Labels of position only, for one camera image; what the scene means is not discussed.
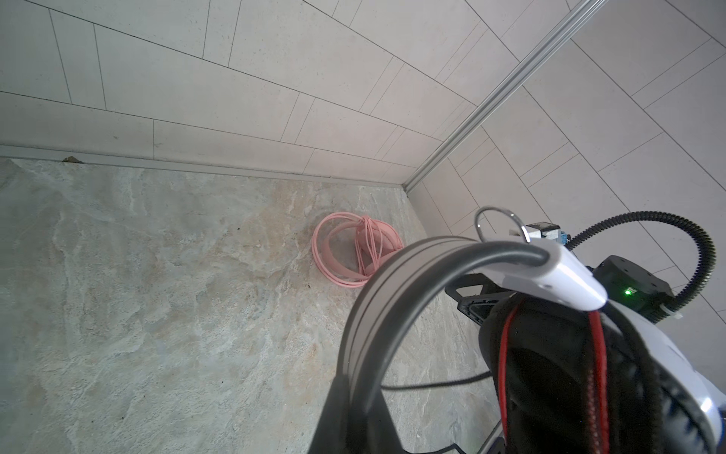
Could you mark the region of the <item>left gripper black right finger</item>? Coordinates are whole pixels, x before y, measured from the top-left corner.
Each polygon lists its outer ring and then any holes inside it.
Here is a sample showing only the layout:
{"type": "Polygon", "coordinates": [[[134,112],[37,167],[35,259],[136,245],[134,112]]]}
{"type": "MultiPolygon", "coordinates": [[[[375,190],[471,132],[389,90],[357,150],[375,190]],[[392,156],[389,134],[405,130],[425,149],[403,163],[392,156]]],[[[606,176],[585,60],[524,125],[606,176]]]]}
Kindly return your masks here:
{"type": "Polygon", "coordinates": [[[403,454],[404,448],[383,393],[377,392],[366,419],[364,453],[403,454]]]}

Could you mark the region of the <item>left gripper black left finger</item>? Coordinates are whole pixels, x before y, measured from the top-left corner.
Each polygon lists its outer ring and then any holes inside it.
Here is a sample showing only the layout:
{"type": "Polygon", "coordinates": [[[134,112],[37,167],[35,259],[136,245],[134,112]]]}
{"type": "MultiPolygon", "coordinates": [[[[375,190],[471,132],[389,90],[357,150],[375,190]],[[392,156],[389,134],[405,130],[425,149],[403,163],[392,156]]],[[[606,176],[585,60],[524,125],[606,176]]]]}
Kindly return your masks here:
{"type": "Polygon", "coordinates": [[[308,453],[347,453],[349,414],[349,379],[347,376],[338,375],[331,384],[308,453]]]}

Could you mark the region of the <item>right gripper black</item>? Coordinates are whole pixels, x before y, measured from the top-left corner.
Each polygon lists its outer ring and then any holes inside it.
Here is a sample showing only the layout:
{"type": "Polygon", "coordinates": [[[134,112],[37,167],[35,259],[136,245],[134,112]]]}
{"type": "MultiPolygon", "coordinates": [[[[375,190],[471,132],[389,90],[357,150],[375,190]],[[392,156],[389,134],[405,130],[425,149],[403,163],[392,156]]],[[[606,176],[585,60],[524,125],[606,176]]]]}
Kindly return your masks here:
{"type": "Polygon", "coordinates": [[[477,325],[483,325],[493,308],[510,298],[510,290],[499,287],[484,274],[465,274],[444,289],[457,303],[457,310],[477,325]]]}

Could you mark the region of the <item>white black headphones with cable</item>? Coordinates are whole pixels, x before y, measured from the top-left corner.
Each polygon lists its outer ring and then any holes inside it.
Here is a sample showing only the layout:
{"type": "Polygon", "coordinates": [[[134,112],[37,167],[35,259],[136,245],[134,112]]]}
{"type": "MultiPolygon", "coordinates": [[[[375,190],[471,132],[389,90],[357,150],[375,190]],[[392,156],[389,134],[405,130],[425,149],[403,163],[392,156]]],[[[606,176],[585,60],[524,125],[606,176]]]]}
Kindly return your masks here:
{"type": "Polygon", "coordinates": [[[725,395],[696,371],[659,323],[701,293],[717,262],[689,219],[636,211],[559,244],[532,238],[438,236],[396,253],[355,301],[313,453],[400,453],[384,384],[408,331],[440,293],[479,328],[500,419],[486,453],[715,453],[725,445],[725,395]],[[674,292],[617,255],[597,268],[574,255],[618,225],[686,233],[696,270],[674,292]]]}

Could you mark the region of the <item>pink headphones with cable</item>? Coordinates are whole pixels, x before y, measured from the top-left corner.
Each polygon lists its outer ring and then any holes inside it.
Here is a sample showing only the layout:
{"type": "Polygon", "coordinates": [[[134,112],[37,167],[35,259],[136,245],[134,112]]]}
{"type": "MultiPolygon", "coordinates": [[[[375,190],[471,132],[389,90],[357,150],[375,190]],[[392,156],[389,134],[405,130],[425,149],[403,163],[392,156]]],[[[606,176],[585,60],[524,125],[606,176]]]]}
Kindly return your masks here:
{"type": "Polygon", "coordinates": [[[330,282],[344,289],[364,287],[402,249],[404,242],[389,223],[350,212],[326,216],[315,227],[311,238],[311,253],[316,267],[330,282]],[[347,230],[354,231],[355,270],[343,266],[330,246],[334,236],[347,230]]]}

